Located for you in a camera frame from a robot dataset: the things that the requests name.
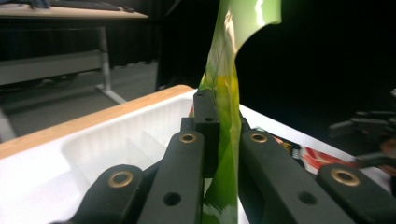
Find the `gray floor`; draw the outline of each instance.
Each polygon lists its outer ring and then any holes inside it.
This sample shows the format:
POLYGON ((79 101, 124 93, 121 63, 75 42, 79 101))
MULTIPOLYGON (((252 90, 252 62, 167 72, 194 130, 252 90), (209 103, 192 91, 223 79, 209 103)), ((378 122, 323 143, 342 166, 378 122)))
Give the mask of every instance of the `gray floor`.
MULTIPOLYGON (((127 101, 155 92, 157 62, 133 63, 112 69, 112 90, 127 101)), ((0 87, 0 106, 17 136, 116 105, 95 87, 102 83, 99 71, 78 74, 72 80, 4 90, 0 87)))

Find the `table leg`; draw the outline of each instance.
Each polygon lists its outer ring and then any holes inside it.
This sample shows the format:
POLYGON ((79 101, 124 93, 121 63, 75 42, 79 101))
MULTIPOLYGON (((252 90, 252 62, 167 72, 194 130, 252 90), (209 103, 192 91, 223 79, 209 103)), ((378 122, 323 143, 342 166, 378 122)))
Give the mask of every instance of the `table leg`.
POLYGON ((17 136, 11 127, 11 123, 0 107, 0 143, 14 139, 16 137, 17 136))
POLYGON ((101 60, 101 71, 103 74, 103 84, 97 85, 96 88, 101 91, 104 95, 108 96, 110 99, 114 100, 118 104, 123 104, 126 101, 117 95, 113 90, 111 90, 111 77, 110 77, 110 64, 108 60, 108 49, 106 42, 106 28, 99 27, 99 50, 100 50, 100 60, 101 60))

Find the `screw hole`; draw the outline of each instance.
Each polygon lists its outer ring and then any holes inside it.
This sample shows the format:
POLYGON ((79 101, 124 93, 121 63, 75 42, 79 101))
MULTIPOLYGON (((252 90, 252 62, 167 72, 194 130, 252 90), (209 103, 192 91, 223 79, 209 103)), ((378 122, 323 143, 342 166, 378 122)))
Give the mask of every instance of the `screw hole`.
POLYGON ((191 135, 184 135, 183 136, 183 140, 191 141, 192 140, 192 136, 191 135))
POLYGON ((352 180, 352 176, 350 176, 349 174, 346 174, 346 173, 338 173, 337 175, 338 175, 338 177, 340 177, 341 179, 344 179, 344 180, 352 180))
POLYGON ((298 198, 300 199, 301 202, 306 203, 306 204, 316 204, 317 203, 317 198, 314 195, 312 195, 306 191, 300 192, 298 194, 298 198))
POLYGON ((169 192, 163 196, 163 202, 168 206, 174 206, 180 203, 181 197, 178 193, 169 192))
POLYGON ((119 175, 116 175, 115 177, 114 177, 114 182, 116 182, 116 183, 122 183, 123 181, 125 181, 126 179, 128 178, 128 175, 126 175, 126 174, 119 174, 119 175))

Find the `green plastic bag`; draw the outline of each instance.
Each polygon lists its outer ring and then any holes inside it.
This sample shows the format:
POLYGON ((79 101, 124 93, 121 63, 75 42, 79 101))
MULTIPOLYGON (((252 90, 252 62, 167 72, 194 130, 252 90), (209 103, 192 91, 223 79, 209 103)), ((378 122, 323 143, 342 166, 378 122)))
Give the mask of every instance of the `green plastic bag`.
POLYGON ((219 166, 206 181, 203 223, 237 223, 237 174, 241 120, 235 57, 267 24, 280 23, 280 0, 220 0, 206 70, 198 90, 210 89, 219 113, 219 166))

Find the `desk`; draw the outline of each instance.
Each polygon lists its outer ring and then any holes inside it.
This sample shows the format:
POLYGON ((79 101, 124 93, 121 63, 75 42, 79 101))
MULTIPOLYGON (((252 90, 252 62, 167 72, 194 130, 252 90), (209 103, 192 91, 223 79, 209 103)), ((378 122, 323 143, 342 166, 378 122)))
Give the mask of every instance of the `desk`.
POLYGON ((110 68, 106 42, 106 26, 117 23, 141 21, 148 16, 134 12, 105 11, 67 7, 50 9, 30 9, 20 7, 0 7, 2 29, 47 30, 47 29, 87 29, 98 30, 99 50, 65 54, 50 57, 6 61, 0 63, 0 85, 51 77, 79 71, 101 68, 104 83, 97 88, 116 103, 125 100, 111 90, 110 68))

